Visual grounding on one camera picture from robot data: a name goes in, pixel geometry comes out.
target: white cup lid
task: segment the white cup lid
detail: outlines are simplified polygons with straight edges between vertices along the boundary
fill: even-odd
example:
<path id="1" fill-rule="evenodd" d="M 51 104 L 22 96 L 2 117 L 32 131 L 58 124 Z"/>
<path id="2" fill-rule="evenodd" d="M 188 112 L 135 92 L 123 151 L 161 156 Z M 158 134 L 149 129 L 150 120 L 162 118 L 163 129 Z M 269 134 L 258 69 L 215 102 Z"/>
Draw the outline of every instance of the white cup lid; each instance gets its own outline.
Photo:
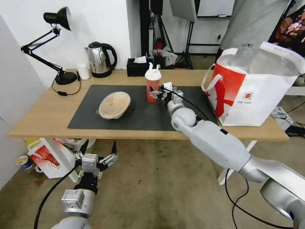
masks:
<path id="1" fill-rule="evenodd" d="M 145 78 L 151 81 L 161 79 L 161 73 L 159 71 L 160 65 L 157 65 L 156 69 L 153 69 L 153 64 L 149 63 L 149 69 L 145 73 Z"/>

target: stainless steel kettle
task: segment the stainless steel kettle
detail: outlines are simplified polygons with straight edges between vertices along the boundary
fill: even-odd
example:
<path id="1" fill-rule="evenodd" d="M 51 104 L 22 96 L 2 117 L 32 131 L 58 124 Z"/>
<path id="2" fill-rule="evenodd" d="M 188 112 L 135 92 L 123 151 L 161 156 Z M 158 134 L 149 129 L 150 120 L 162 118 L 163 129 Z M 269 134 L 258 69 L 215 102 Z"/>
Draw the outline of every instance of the stainless steel kettle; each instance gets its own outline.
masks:
<path id="1" fill-rule="evenodd" d="M 91 68 L 92 76 L 96 78 L 104 78 L 111 74 L 112 69 L 117 65 L 117 54 L 114 48 L 109 44 L 99 43 L 97 41 L 92 42 L 85 47 L 89 65 Z M 114 63 L 110 63 L 109 55 L 107 50 L 110 50 L 113 57 Z"/>

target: black tissue box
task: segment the black tissue box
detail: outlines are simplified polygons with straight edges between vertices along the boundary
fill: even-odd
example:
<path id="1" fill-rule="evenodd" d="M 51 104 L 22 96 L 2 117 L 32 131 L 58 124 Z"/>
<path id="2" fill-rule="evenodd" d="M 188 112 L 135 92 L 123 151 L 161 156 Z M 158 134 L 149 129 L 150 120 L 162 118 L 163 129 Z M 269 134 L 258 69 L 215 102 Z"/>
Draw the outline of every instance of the black tissue box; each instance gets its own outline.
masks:
<path id="1" fill-rule="evenodd" d="M 127 61 L 127 76 L 145 76 L 146 71 L 149 69 L 149 62 L 153 64 L 152 58 L 146 58 L 146 63 L 134 63 L 133 59 Z"/>

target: desk lamp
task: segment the desk lamp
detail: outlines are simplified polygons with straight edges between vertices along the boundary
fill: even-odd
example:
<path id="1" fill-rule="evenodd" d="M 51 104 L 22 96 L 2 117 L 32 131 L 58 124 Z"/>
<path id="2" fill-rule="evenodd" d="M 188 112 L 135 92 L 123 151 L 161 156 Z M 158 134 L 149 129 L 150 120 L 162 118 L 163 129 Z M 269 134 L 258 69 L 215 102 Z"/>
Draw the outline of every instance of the desk lamp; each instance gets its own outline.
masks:
<path id="1" fill-rule="evenodd" d="M 32 41 L 31 43 L 21 47 L 21 51 L 24 52 L 25 54 L 30 55 L 31 57 L 35 58 L 36 60 L 39 60 L 40 62 L 44 63 L 45 65 L 56 70 L 57 76 L 55 78 L 55 82 L 60 85 L 66 85 L 66 84 L 70 84 L 70 83 L 73 83 L 74 81 L 76 81 L 77 80 L 76 74 L 72 73 L 72 72 L 64 71 L 63 67 L 42 59 L 41 57 L 35 55 L 33 53 L 33 51 L 35 49 L 39 48 L 40 46 L 48 43 L 49 41 L 53 40 L 54 38 L 59 37 L 60 28 L 57 27 L 58 24 L 61 25 L 62 27 L 64 27 L 65 29 L 71 31 L 70 26 L 69 26 L 69 21 L 71 21 L 70 18 L 71 18 L 71 14 L 70 14 L 68 7 L 61 8 L 57 13 L 44 13 L 44 20 L 47 23 L 49 23 L 53 27 L 53 29 L 51 31 L 49 31 L 48 33 L 42 35 L 41 37 L 37 38 L 36 40 Z M 39 40 L 41 40 L 45 36 L 48 36 L 49 34 L 52 34 L 52 33 L 55 34 L 53 37 L 51 37 L 50 39 L 48 39 L 44 42 L 37 43 Z"/>

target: bowl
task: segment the bowl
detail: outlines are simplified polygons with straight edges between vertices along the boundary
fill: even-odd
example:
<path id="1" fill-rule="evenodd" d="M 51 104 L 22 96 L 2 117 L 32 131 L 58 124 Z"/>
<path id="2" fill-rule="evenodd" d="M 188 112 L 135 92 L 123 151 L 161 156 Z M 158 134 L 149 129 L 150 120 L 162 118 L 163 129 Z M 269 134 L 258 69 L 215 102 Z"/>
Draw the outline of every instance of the bowl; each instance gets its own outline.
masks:
<path id="1" fill-rule="evenodd" d="M 125 92 L 111 93 L 99 105 L 98 113 L 104 119 L 118 119 L 127 110 L 130 102 L 130 96 Z"/>

